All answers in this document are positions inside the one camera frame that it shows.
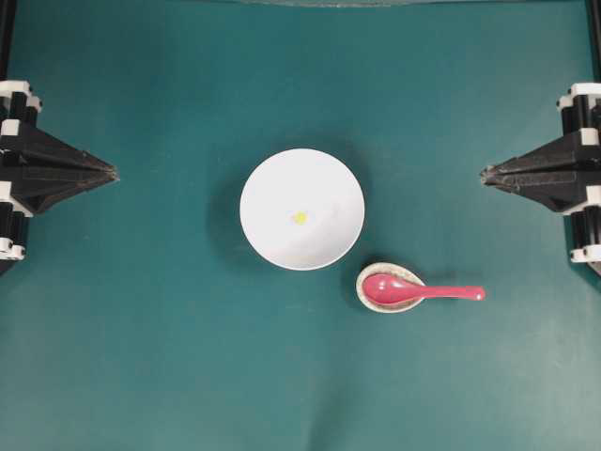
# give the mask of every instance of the green tabletop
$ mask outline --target green tabletop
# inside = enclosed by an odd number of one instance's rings
[[[0,449],[601,447],[599,284],[559,215],[478,177],[561,134],[583,2],[23,0],[15,27],[39,126],[121,181],[35,218],[0,279]],[[239,225],[251,170],[297,147],[366,200],[314,272]],[[354,283],[379,260],[488,298],[376,314]]]

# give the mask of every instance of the bowl rim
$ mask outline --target bowl rim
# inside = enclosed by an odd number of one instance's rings
[[[315,152],[315,153],[319,153],[319,154],[323,154],[327,157],[333,158],[335,161],[337,161],[339,164],[341,164],[347,171],[348,173],[351,175],[351,177],[353,177],[353,179],[355,180],[355,182],[357,183],[357,186],[359,187],[359,193],[361,194],[361,201],[362,201],[362,208],[361,208],[361,226],[358,227],[357,231],[355,232],[355,236],[353,237],[353,240],[349,242],[348,246],[345,248],[345,250],[343,252],[341,252],[339,255],[337,255],[337,257],[334,257],[328,261],[326,261],[325,263],[319,264],[319,265],[315,265],[315,266],[311,266],[311,267],[294,267],[294,266],[287,266],[287,265],[283,265],[281,263],[277,263],[275,261],[273,261],[270,258],[265,257],[263,254],[261,254],[258,249],[256,249],[254,247],[253,242],[249,239],[248,237],[248,233],[246,230],[246,227],[244,226],[244,222],[242,221],[242,201],[244,199],[244,192],[246,190],[246,186],[248,185],[250,179],[253,177],[254,173],[258,170],[259,167],[261,167],[263,164],[267,163],[269,160],[271,160],[274,157],[277,156],[281,156],[284,153],[298,153],[300,151],[311,151],[311,152]],[[242,232],[244,233],[244,237],[246,238],[246,241],[249,242],[249,244],[251,245],[251,247],[254,249],[254,251],[259,254],[262,258],[264,258],[265,260],[267,260],[269,263],[271,263],[272,265],[275,265],[279,268],[284,268],[285,270],[290,270],[290,271],[314,271],[314,270],[320,270],[322,268],[325,268],[327,266],[330,266],[331,264],[337,262],[338,260],[340,260],[342,257],[344,257],[348,251],[350,251],[352,249],[352,247],[355,245],[355,243],[357,242],[357,240],[359,239],[359,237],[361,236],[361,233],[363,231],[363,227],[365,225],[365,195],[363,193],[363,189],[361,184],[359,183],[359,180],[357,179],[357,176],[355,176],[355,174],[353,173],[353,171],[350,170],[350,168],[340,159],[338,159],[337,157],[334,157],[333,155],[331,155],[328,152],[324,152],[322,150],[317,150],[315,148],[289,148],[287,150],[282,150],[280,152],[276,152],[272,155],[270,155],[268,158],[266,158],[265,160],[263,160],[260,164],[258,164],[256,166],[255,169],[253,169],[253,172],[251,172],[251,174],[248,176],[248,178],[246,179],[246,181],[244,182],[244,186],[242,188],[242,192],[240,193],[240,201],[239,201],[239,219],[240,219],[240,224],[242,225]]]
[[[417,307],[424,300],[424,298],[417,298],[415,300],[405,301],[402,303],[390,303],[387,305],[373,303],[363,292],[362,285],[363,281],[367,277],[374,274],[390,274],[396,277],[400,277],[402,279],[409,280],[414,284],[425,286],[425,283],[422,281],[422,279],[420,279],[413,272],[402,266],[385,262],[373,263],[369,266],[366,266],[357,276],[357,283],[355,285],[355,289],[357,290],[357,296],[359,297],[363,305],[365,305],[370,310],[373,310],[378,313],[403,313],[409,311],[414,307]]]

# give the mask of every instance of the pink spoon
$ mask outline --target pink spoon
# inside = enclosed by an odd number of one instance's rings
[[[420,298],[460,298],[481,301],[482,287],[424,287],[390,274],[370,275],[363,281],[363,292],[374,303],[402,303]]]

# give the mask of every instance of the teal table mat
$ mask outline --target teal table mat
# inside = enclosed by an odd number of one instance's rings
[[[0,449],[601,447],[599,285],[560,216],[478,176],[561,134],[584,3],[23,0],[9,72],[121,181],[35,218],[0,279]],[[251,170],[297,147],[366,199],[315,272],[239,225]],[[375,314],[354,283],[379,260],[488,298]]]

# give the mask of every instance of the bowl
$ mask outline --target bowl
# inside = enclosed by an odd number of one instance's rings
[[[316,270],[342,257],[361,234],[359,182],[331,155],[310,148],[277,153],[246,181],[240,199],[244,235],[274,265]]]
[[[424,281],[420,279],[413,272],[408,270],[407,268],[403,268],[399,265],[394,265],[392,263],[373,263],[363,269],[357,277],[357,296],[370,310],[373,310],[378,313],[402,313],[407,312],[413,307],[417,307],[424,298],[415,298],[408,301],[403,301],[401,303],[374,303],[371,299],[367,297],[367,295],[363,292],[363,281],[374,274],[390,274],[396,277],[400,277],[401,279],[409,280],[412,284],[416,285],[425,285]]]

